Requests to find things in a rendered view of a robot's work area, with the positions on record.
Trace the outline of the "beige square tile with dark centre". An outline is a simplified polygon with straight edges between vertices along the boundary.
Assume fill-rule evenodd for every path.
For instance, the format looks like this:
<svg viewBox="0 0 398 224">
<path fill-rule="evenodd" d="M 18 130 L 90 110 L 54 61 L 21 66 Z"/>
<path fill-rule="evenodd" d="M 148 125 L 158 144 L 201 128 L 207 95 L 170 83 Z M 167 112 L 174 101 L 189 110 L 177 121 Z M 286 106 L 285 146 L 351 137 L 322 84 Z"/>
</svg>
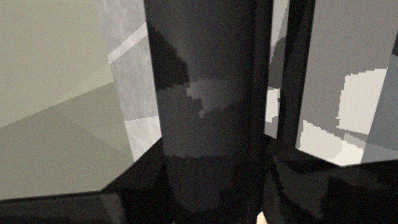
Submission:
<svg viewBox="0 0 398 224">
<path fill-rule="evenodd" d="M 257 216 L 257 224 L 267 224 L 262 212 Z"/>
</svg>

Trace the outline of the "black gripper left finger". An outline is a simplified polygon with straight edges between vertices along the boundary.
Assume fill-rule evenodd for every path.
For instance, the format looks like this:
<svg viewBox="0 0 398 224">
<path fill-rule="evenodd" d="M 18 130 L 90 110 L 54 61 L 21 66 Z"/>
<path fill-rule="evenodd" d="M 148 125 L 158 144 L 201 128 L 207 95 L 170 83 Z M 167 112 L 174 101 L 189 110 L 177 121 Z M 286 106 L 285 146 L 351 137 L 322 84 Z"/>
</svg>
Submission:
<svg viewBox="0 0 398 224">
<path fill-rule="evenodd" d="M 100 191 L 0 200 L 0 224 L 173 224 L 162 137 Z"/>
</svg>

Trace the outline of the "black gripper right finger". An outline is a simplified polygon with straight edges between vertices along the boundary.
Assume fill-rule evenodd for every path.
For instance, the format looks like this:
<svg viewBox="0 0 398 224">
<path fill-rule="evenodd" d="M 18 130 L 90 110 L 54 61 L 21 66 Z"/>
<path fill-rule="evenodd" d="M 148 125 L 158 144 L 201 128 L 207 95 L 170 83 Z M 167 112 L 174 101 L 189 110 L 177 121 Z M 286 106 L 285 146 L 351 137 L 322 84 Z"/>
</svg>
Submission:
<svg viewBox="0 0 398 224">
<path fill-rule="evenodd" d="M 267 224 L 356 224 L 365 201 L 398 196 L 398 159 L 338 165 L 264 134 L 259 205 Z"/>
</svg>

